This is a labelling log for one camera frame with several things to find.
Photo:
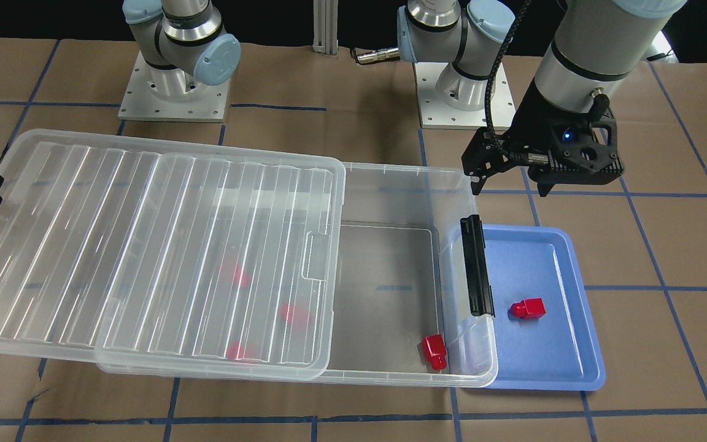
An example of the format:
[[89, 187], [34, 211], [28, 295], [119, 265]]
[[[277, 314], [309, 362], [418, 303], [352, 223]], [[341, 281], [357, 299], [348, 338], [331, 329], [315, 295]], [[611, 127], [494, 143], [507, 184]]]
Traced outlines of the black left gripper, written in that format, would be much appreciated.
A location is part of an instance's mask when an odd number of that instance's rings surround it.
[[625, 172], [617, 150], [617, 123], [606, 93], [596, 93], [584, 112], [550, 103], [531, 83], [505, 134], [477, 129], [461, 156], [475, 178], [474, 195], [494, 174], [527, 167], [528, 178], [547, 196], [557, 184], [606, 185]]

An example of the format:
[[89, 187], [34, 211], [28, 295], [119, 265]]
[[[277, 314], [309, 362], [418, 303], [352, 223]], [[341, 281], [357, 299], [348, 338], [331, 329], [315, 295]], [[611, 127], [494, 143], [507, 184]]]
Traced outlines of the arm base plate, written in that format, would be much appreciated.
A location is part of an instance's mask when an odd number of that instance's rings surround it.
[[137, 54], [118, 118], [141, 122], [223, 123], [232, 81], [209, 86], [179, 68], [157, 69]]
[[[449, 63], [415, 63], [412, 67], [422, 128], [475, 130], [486, 126], [486, 80], [465, 78]], [[511, 126], [516, 107], [502, 66], [492, 92], [489, 115], [494, 129], [505, 131]]]

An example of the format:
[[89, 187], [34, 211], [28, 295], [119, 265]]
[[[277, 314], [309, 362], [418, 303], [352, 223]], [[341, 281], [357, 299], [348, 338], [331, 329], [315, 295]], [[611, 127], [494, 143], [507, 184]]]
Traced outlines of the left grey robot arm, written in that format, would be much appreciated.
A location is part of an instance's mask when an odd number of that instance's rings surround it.
[[400, 58], [446, 65], [446, 103], [464, 109], [461, 80], [483, 85], [471, 110], [485, 111], [463, 152], [471, 192], [488, 178], [527, 167], [546, 196], [555, 185], [606, 185], [625, 166], [617, 148], [611, 99], [684, 1], [569, 1], [511, 125], [497, 134], [493, 84], [530, 2], [518, 12], [500, 1], [409, 1], [396, 14]]

